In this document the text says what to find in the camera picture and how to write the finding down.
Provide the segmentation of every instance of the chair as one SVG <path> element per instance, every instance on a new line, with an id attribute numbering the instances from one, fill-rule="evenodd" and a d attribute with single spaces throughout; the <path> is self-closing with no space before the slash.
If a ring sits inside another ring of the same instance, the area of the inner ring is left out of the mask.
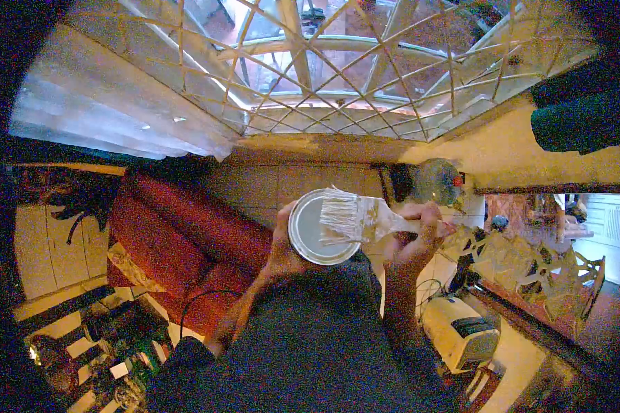
<path id="1" fill-rule="evenodd" d="M 477 368 L 473 380 L 466 387 L 460 412 L 479 412 L 494 394 L 501 379 L 500 375 L 489 368 Z"/>

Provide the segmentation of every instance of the white appliance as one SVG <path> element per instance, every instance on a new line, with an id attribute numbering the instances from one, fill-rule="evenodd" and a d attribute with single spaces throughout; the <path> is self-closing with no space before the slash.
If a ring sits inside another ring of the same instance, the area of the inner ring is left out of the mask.
<path id="1" fill-rule="evenodd" d="M 453 374 L 491 360 L 500 336 L 468 304 L 450 297 L 437 297 L 427 303 L 422 327 Z"/>

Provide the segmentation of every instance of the person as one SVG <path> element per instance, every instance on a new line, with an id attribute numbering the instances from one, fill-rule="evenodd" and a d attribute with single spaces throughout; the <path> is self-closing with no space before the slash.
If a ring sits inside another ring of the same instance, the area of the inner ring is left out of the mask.
<path id="1" fill-rule="evenodd" d="M 453 412 L 415 317 L 416 278 L 443 238 L 435 203 L 406 204 L 421 234 L 386 246 L 385 304 L 368 258 L 317 266 L 289 243 L 278 213 L 270 257 L 206 346 L 183 337 L 151 381 L 150 412 Z"/>

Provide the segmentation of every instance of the electrical cord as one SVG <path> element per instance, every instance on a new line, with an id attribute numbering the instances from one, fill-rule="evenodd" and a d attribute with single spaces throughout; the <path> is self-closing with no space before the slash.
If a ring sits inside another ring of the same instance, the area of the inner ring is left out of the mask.
<path id="1" fill-rule="evenodd" d="M 420 284 L 416 287 L 416 291 L 418 291 L 418 288 L 420 288 L 420 286 L 421 286 L 422 284 L 425 284 L 425 283 L 427 283 L 427 282 L 433 282 L 433 283 L 434 283 L 434 282 L 436 282 L 436 283 L 438 284 L 438 289 L 436 289 L 436 291 L 435 291 L 434 293 L 429 293 L 427 297 L 425 297 L 424 299 L 422 299 L 422 300 L 421 300 L 421 302 L 420 302 L 420 304 L 417 304 L 417 305 L 416 305 L 416 308 L 417 308 L 417 307 L 422 306 L 423 304 L 425 304 L 425 303 L 427 303 L 427 302 L 429 302 L 429 301 L 433 298 L 433 296 L 434 296 L 437 292 L 441 292 L 441 295 L 442 295 L 443 297 L 445 297 L 445 296 L 446 296 L 446 294 L 447 294 L 447 293 L 446 293 L 446 288 L 445 288 L 445 286 L 444 286 L 444 285 L 441 285 L 441 281 L 439 281 L 439 280 L 438 280 L 438 279 L 436 279 L 436 278 L 430 278 L 430 279 L 426 279 L 426 280 L 424 280 L 423 282 L 421 282 L 421 283 L 420 283 Z M 432 290 L 432 286 L 430 285 L 430 287 L 429 287 L 427 290 L 425 290 L 425 291 L 430 292 L 431 290 Z"/>
<path id="2" fill-rule="evenodd" d="M 240 297 L 242 295 L 242 293 L 237 293 L 237 292 L 234 292 L 234 291 L 232 291 L 230 289 L 211 289 L 211 290 L 206 291 L 204 293 L 197 294 L 195 297 L 193 297 L 190 300 L 188 300 L 188 302 L 184 306 L 184 310 L 182 311 L 182 318 L 181 318 L 181 320 L 179 322 L 179 339 L 180 340 L 182 339 L 182 337 L 184 337 L 184 318 L 186 317 L 186 313 L 188 312 L 188 309 L 190 308 L 190 305 L 193 302 L 195 302 L 195 300 L 197 300 L 200 297 L 203 297 L 203 296 L 209 295 L 209 294 L 217 294 L 217 293 L 232 294 L 235 297 Z"/>

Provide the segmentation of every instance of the paintbrush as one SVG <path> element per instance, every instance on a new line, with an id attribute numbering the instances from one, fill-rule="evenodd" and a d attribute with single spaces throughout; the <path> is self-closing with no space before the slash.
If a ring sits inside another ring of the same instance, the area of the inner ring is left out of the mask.
<path id="1" fill-rule="evenodd" d="M 420 220 L 407 221 L 391 211 L 381 198 L 327 188 L 322 194 L 321 238 L 324 245 L 372 243 L 396 232 L 420 233 Z M 437 236 L 447 235 L 448 224 L 439 221 Z"/>

